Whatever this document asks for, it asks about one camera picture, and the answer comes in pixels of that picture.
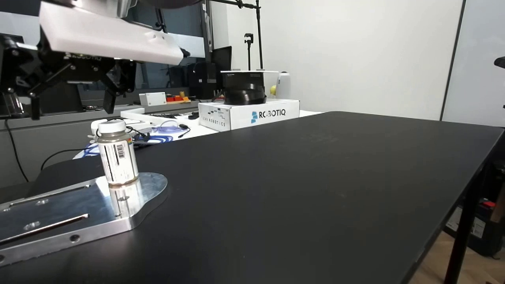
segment black tabletop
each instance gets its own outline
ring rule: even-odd
[[[173,192],[139,227],[0,279],[404,282],[502,131],[333,112],[142,149],[139,170],[166,175]],[[102,174],[98,157],[68,161],[34,190]]]

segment white box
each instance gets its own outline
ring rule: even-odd
[[[265,104],[232,106],[199,103],[200,124],[217,131],[228,131],[300,117],[300,101],[267,100]]]
[[[147,92],[138,94],[140,105],[143,107],[161,106],[167,104],[165,92]]]

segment metal bracket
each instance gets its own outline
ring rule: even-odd
[[[161,174],[140,173],[111,188],[102,176],[0,204],[0,266],[132,230],[170,194],[167,184]]]

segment table leg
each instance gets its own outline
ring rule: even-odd
[[[454,246],[449,260],[447,273],[445,274],[444,284],[457,284],[460,276],[461,266],[465,258],[465,251],[467,250],[468,239],[472,231],[473,221],[475,217],[475,210],[479,204],[481,189],[484,184],[487,174],[487,167],[480,170],[477,178],[468,188],[465,195],[463,204],[463,211],[461,212],[460,224],[456,233]]]

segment robotic arm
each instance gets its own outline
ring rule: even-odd
[[[200,0],[144,2],[174,9]],[[45,89],[60,81],[101,81],[104,109],[112,113],[116,97],[135,89],[136,62],[178,65],[184,56],[170,35],[123,20],[135,5],[136,0],[43,0],[37,47],[0,36],[0,92],[29,97],[32,119],[39,119]],[[114,67],[117,82],[107,75]]]

